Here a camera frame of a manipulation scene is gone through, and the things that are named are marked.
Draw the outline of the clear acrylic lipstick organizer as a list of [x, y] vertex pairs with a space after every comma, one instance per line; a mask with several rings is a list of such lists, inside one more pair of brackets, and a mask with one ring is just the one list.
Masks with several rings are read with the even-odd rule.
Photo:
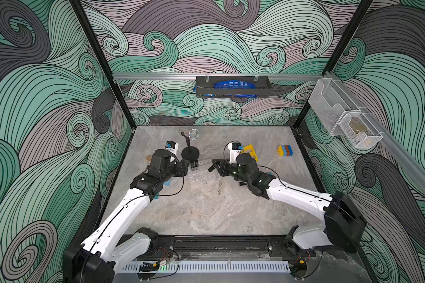
[[190, 169], [187, 174], [188, 180], [192, 186], [205, 186], [213, 184], [219, 177], [217, 170], [213, 167], [212, 171], [209, 168], [213, 165], [211, 160], [199, 161], [198, 167]]

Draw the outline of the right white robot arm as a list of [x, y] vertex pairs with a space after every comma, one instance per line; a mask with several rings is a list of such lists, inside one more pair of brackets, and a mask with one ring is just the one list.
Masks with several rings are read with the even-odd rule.
[[248, 153], [235, 159], [214, 159], [209, 171], [231, 176], [258, 197], [292, 205], [318, 218], [317, 225], [292, 228], [288, 241], [297, 247], [335, 246], [347, 253], [357, 252], [367, 221], [348, 195], [315, 192], [285, 182], [273, 169], [259, 166]]

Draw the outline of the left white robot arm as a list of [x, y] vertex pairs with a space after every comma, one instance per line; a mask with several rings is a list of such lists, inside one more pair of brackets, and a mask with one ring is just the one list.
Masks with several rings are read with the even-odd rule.
[[137, 232], [120, 239], [134, 219], [160, 194], [171, 178], [184, 178], [189, 162], [177, 158], [177, 150], [158, 149], [147, 168], [136, 176], [121, 202], [81, 244], [69, 246], [63, 255], [64, 283], [111, 283], [115, 274], [134, 258], [146, 253], [151, 238]]

